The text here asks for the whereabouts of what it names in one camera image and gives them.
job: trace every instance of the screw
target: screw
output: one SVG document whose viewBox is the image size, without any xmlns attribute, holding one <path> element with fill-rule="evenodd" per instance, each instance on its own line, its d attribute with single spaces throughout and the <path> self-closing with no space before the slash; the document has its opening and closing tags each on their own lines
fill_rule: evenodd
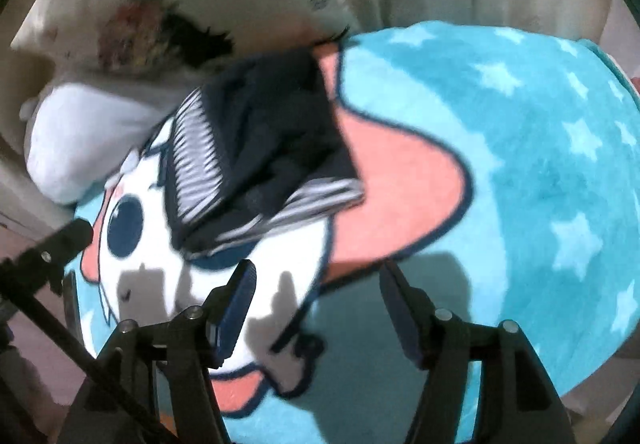
<svg viewBox="0 0 640 444">
<path fill-rule="evenodd" d="M 197 305 L 189 307 L 184 311 L 184 315 L 187 316 L 188 319 L 198 319 L 202 317 L 203 314 L 204 312 L 202 310 L 202 307 L 198 307 Z"/>
<path fill-rule="evenodd" d="M 511 321 L 507 319 L 507 321 L 502 322 L 502 328 L 505 329 L 509 334 L 517 334 L 520 327 L 515 321 Z"/>
<path fill-rule="evenodd" d="M 437 309 L 435 315 L 440 321 L 450 321 L 453 318 L 453 314 L 447 309 Z"/>
<path fill-rule="evenodd" d="M 118 325 L 118 330 L 123 334 L 126 334 L 127 332 L 131 332 L 137 328 L 138 328 L 138 323 L 136 323 L 136 321 L 133 319 L 125 319 L 124 321 L 121 321 Z"/>
</svg>

